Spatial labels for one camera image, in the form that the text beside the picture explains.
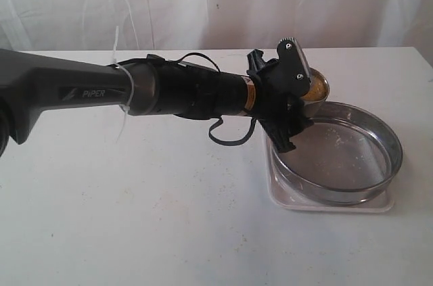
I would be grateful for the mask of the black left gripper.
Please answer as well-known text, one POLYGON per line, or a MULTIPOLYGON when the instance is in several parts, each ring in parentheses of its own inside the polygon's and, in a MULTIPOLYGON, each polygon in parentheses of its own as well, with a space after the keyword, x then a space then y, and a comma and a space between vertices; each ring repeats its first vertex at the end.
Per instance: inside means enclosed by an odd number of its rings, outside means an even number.
POLYGON ((279 92, 265 78, 266 74, 277 69, 277 59, 266 62, 263 52, 255 49, 247 55, 247 60, 247 75, 256 87, 256 101, 250 113, 260 122, 277 152, 290 152, 296 148, 290 139, 313 124, 314 105, 310 101, 279 92))

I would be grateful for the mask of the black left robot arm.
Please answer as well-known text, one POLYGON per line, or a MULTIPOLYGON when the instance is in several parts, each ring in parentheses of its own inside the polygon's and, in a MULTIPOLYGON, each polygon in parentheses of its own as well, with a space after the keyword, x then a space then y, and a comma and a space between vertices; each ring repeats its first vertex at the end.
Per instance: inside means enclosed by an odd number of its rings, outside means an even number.
POLYGON ((247 116, 260 124, 277 150, 294 149, 291 138, 313 122, 304 96, 311 90, 302 54, 278 49, 265 61, 248 54, 246 75, 201 66, 185 57, 169 60, 149 54, 107 66, 1 51, 1 147, 24 143, 47 110, 119 105, 131 116, 170 114, 189 120, 247 116))

